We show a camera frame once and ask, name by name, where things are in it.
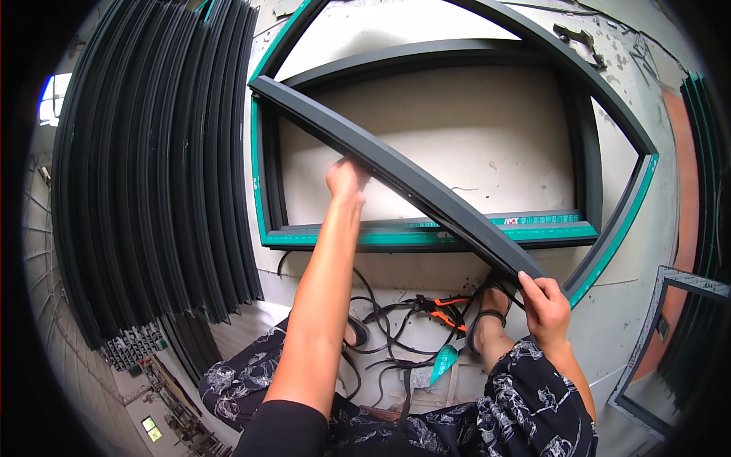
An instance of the black floral skirt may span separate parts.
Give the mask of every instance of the black floral skirt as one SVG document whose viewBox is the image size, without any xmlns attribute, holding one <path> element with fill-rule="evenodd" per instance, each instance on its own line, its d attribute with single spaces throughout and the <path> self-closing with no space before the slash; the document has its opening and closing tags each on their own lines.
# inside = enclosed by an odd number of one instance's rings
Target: black floral skirt
<svg viewBox="0 0 731 457">
<path fill-rule="evenodd" d="M 277 367 L 287 320 L 203 376 L 206 408 L 242 431 L 261 405 Z M 380 419 L 335 394 L 326 455 L 369 440 L 386 441 L 395 422 Z M 490 373 L 485 395 L 472 403 L 409 415 L 409 442 L 443 456 L 593 456 L 598 437 L 576 387 L 538 349 L 521 339 Z"/>
</svg>

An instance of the hand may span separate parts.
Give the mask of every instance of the hand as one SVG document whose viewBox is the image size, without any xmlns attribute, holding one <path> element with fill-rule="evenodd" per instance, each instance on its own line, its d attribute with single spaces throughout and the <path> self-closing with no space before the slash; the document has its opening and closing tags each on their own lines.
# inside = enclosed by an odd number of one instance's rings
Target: hand
<svg viewBox="0 0 731 457">
<path fill-rule="evenodd" d="M 571 305 L 561 293 L 558 283 L 551 278 L 533 280 L 525 272 L 518 273 L 523 286 L 520 294 L 526 305 L 528 330 L 538 341 L 543 352 L 556 352 L 568 346 L 566 331 L 569 328 Z"/>
<path fill-rule="evenodd" d="M 325 182 L 330 189 L 333 200 L 355 199 L 359 204 L 366 202 L 363 188 L 371 177 L 362 171 L 350 157 L 346 156 L 335 162 L 325 176 Z"/>
</svg>

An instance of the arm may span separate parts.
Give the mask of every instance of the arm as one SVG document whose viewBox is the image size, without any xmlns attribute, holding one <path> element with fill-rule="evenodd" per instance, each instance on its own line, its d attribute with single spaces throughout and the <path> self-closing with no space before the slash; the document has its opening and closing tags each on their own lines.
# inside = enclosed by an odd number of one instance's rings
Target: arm
<svg viewBox="0 0 731 457">
<path fill-rule="evenodd" d="M 348 317 L 355 245 L 368 177 L 349 159 L 327 173 L 332 200 L 289 314 L 264 402 L 289 400 L 330 417 Z"/>
<path fill-rule="evenodd" d="M 538 347 L 559 373 L 574 383 L 584 407 L 596 422 L 596 410 L 591 390 L 576 361 L 571 343 L 566 339 L 571 317 L 571 305 L 561 293 L 555 279 L 538 278 L 535 281 L 524 272 L 518 274 L 523 289 L 520 294 L 526 306 L 528 330 L 538 341 Z"/>
</svg>

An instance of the bright window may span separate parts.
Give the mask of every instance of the bright window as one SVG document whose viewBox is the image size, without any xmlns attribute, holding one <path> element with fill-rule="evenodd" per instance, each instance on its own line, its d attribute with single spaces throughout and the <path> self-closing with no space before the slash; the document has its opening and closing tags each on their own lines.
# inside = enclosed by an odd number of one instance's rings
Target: bright window
<svg viewBox="0 0 731 457">
<path fill-rule="evenodd" d="M 155 421 L 152 420 L 150 416 L 146 417 L 145 420 L 142 421 L 142 427 L 145 428 L 145 431 L 150 439 L 152 439 L 152 442 L 155 442 L 162 437 L 160 429 L 157 428 Z"/>
<path fill-rule="evenodd" d="M 41 125 L 58 126 L 58 117 L 61 115 L 61 106 L 64 104 L 70 80 L 71 73 L 61 73 L 48 78 L 38 109 Z"/>
</svg>

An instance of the black sandal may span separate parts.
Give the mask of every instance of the black sandal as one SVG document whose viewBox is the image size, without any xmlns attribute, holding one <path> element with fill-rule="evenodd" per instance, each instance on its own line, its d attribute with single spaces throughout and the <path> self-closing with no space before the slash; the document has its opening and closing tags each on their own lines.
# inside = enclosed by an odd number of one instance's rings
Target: black sandal
<svg viewBox="0 0 731 457">
<path fill-rule="evenodd" d="M 351 327 L 353 327 L 353 331 L 355 332 L 355 344 L 351 347 L 360 347 L 367 343 L 368 337 L 371 335 L 368 326 L 366 326 L 362 320 L 358 319 L 358 317 L 353 314 L 348 314 L 348 323 Z M 350 345 L 343 340 L 343 350 L 345 350 L 345 347 L 348 346 Z"/>
<path fill-rule="evenodd" d="M 497 289 L 500 292 L 504 293 L 507 296 L 507 309 L 505 310 L 505 314 L 502 314 L 497 309 L 481 309 L 477 316 L 472 321 L 472 324 L 467 328 L 467 334 L 465 335 L 465 345 L 475 354 L 479 354 L 479 352 L 474 347 L 474 330 L 477 328 L 477 323 L 480 321 L 481 317 L 484 316 L 494 316 L 500 319 L 502 322 L 502 327 L 505 328 L 505 325 L 507 324 L 507 320 L 505 317 L 510 312 L 510 307 L 513 303 L 516 303 L 521 309 L 523 308 L 523 304 L 517 300 L 515 300 L 515 293 L 518 291 L 517 287 L 513 286 L 507 281 L 492 281 L 487 282 L 487 278 L 485 279 L 485 286 L 481 287 L 478 291 L 478 294 L 480 296 L 480 306 L 482 306 L 482 292 L 484 292 L 484 289 Z"/>
</svg>

